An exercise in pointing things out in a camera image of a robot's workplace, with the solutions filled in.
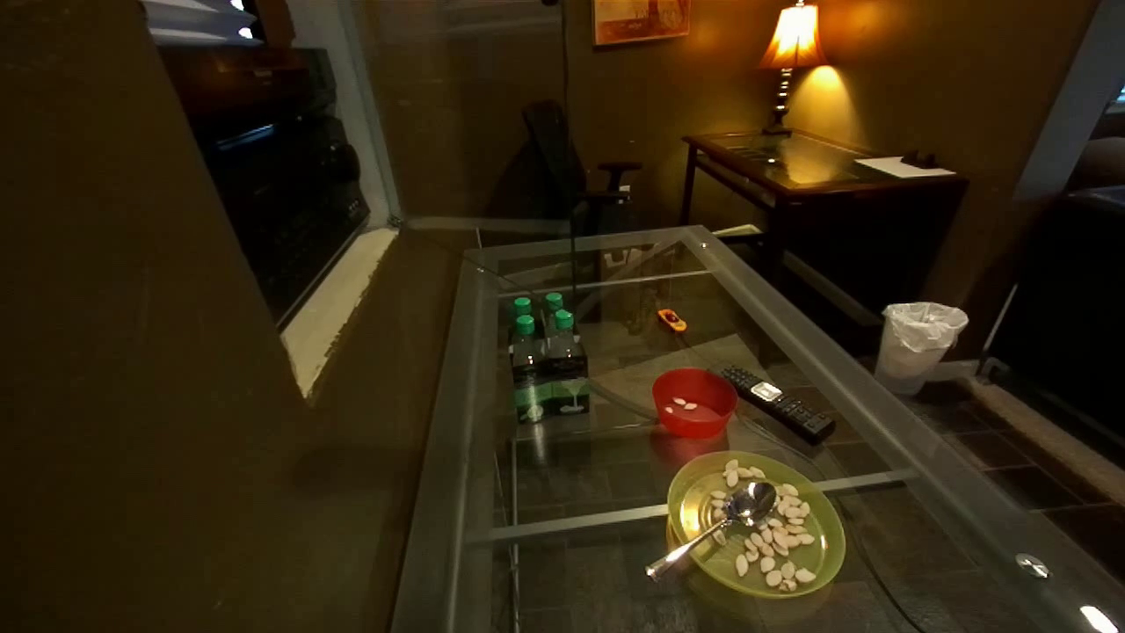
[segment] lit lamp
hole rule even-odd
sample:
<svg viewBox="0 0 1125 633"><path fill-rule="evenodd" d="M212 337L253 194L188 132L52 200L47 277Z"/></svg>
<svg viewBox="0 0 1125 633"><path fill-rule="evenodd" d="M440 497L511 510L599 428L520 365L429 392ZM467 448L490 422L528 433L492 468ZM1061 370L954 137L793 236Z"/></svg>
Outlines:
<svg viewBox="0 0 1125 633"><path fill-rule="evenodd" d="M793 69L816 66L820 59L824 59L824 53L820 53L820 10L816 10L816 3L797 0L793 7L784 7L777 13L772 44L764 53L764 66L780 75L772 120L764 132L766 137L788 137L784 114L788 114L788 92L793 86Z"/></svg>

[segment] red bowl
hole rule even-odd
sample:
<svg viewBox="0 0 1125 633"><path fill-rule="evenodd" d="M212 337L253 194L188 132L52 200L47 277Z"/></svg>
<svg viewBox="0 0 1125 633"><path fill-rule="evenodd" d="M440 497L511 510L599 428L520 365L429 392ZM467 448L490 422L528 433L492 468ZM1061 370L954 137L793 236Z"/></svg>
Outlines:
<svg viewBox="0 0 1125 633"><path fill-rule="evenodd" d="M652 384L657 420L675 435L718 435L733 413L733 387L705 370L670 370Z"/></svg>

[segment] glass tabletop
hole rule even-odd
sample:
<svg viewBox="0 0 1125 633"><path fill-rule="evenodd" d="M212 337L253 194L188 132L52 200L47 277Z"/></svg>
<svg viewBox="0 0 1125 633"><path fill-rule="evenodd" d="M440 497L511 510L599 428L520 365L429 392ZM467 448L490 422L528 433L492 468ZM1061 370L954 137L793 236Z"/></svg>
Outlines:
<svg viewBox="0 0 1125 633"><path fill-rule="evenodd" d="M588 408L516 422L511 306L545 291L577 316ZM832 433L805 442L737 400L723 433L675 435L652 381L686 365L754 370ZM723 449L811 481L843 532L839 573L797 599L737 590L705 554L659 579L642 573L686 532L670 480ZM1002 497L709 232L464 257L393 630L1091 630L1122 606L1109 573Z"/></svg>

